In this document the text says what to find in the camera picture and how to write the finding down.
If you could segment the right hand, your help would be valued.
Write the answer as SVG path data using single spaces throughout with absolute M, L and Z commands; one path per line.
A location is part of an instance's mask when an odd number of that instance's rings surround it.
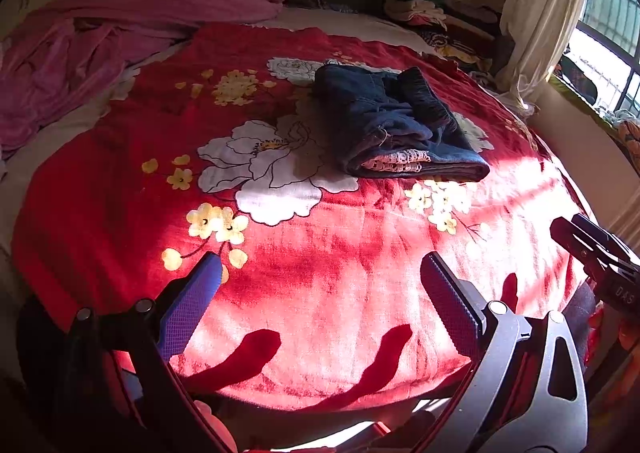
M 623 402 L 639 378 L 639 320 L 622 317 L 604 303 L 598 303 L 588 325 L 585 362 L 589 376 L 600 366 L 613 345 L 620 345 L 627 353 L 624 363 L 600 394 L 602 407 L 612 409 Z

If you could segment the left hand red nails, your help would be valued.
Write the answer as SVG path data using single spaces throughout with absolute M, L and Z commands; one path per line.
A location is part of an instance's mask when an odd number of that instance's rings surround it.
M 213 414 L 212 409 L 203 401 L 194 400 L 194 405 L 198 408 L 201 415 L 206 419 L 208 425 L 212 427 L 213 431 L 218 435 L 218 437 L 222 440 L 222 442 L 230 449 L 233 453 L 238 453 L 238 447 L 236 446 L 235 439 L 233 439 L 232 434 L 229 429 L 224 425 L 224 423 L 216 418 Z

